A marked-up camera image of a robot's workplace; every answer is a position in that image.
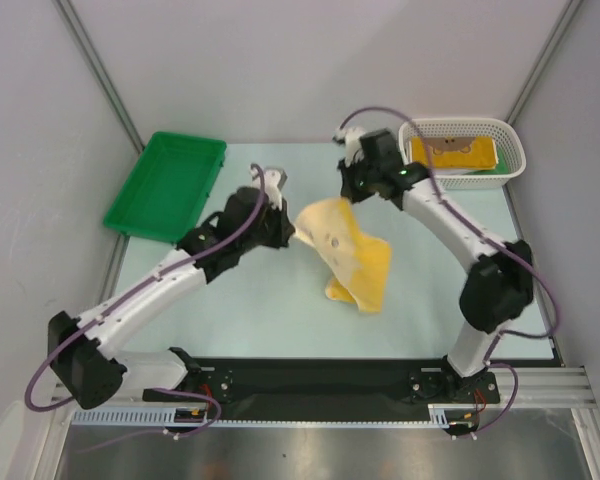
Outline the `pale yellow chick towel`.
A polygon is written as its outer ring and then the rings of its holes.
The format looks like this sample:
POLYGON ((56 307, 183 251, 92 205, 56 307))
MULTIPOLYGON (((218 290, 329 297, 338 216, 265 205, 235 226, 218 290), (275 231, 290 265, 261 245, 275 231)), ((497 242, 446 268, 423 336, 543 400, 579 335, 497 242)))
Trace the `pale yellow chick towel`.
POLYGON ((331 197, 308 205, 294 227, 295 237, 314 249, 332 273, 327 298, 354 304, 366 314, 382 311, 392 248, 361 230, 348 199, 331 197))

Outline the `white towel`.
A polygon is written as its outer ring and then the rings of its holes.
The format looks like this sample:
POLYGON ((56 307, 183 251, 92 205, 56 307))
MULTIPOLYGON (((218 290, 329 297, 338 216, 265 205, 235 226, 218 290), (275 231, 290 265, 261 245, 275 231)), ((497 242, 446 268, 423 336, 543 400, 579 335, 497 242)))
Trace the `white towel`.
POLYGON ((427 154, 433 160, 434 169, 443 175, 463 175, 475 170, 472 153, 472 139, 467 138, 429 138, 424 146, 419 138, 408 142, 407 152, 411 163, 427 164, 427 154))

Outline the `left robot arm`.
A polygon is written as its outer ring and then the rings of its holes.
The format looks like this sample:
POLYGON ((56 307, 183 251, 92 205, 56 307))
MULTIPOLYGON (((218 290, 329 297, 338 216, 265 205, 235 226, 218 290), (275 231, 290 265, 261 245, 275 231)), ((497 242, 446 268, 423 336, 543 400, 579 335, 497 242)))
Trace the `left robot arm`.
POLYGON ((50 367, 85 410, 120 389, 164 390, 179 400, 199 391, 202 369, 179 347, 123 356, 126 342, 180 297, 236 267, 256 247, 286 248, 294 233, 279 181, 252 184, 232 194, 223 210, 190 230, 146 276, 123 293, 77 317, 56 314, 48 324, 50 367))

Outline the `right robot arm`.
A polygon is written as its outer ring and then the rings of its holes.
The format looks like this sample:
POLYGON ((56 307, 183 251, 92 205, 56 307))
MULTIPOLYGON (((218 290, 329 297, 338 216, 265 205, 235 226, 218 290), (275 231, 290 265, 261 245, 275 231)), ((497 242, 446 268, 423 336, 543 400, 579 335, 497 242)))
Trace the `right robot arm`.
POLYGON ((405 162, 390 130, 340 128, 333 140, 345 151, 338 163, 341 196, 352 203, 373 196, 392 202, 433 233, 466 272, 459 298, 465 323, 446 356, 451 370, 440 377, 446 398, 466 400, 476 390, 475 375, 486 368, 496 335, 533 301, 529 245, 490 238, 451 201, 430 168, 405 162))

